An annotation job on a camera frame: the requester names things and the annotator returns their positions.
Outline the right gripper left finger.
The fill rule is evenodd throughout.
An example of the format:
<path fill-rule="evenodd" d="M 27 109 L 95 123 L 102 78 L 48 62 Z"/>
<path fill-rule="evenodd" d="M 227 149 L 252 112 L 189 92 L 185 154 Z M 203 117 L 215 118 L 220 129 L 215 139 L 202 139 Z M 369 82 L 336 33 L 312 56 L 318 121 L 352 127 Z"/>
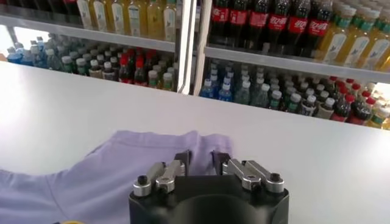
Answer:
<path fill-rule="evenodd" d="M 145 175 L 138 176 L 133 184 L 132 194 L 136 197 L 147 197 L 154 189 L 161 189 L 168 194 L 175 189 L 175 179 L 189 174 L 192 153 L 186 150 L 177 153 L 169 164 L 157 162 Z"/>

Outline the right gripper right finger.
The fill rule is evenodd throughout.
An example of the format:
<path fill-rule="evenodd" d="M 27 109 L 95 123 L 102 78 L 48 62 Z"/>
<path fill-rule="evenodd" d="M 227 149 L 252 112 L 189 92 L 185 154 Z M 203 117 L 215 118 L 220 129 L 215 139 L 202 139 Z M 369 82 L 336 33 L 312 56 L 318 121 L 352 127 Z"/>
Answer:
<path fill-rule="evenodd" d="M 254 191 L 257 186 L 268 192 L 281 194 L 284 192 L 284 180 L 279 173 L 266 170 L 254 160 L 240 162 L 231 158 L 228 153 L 212 151 L 213 165 L 218 175 L 234 175 L 247 191 Z"/>

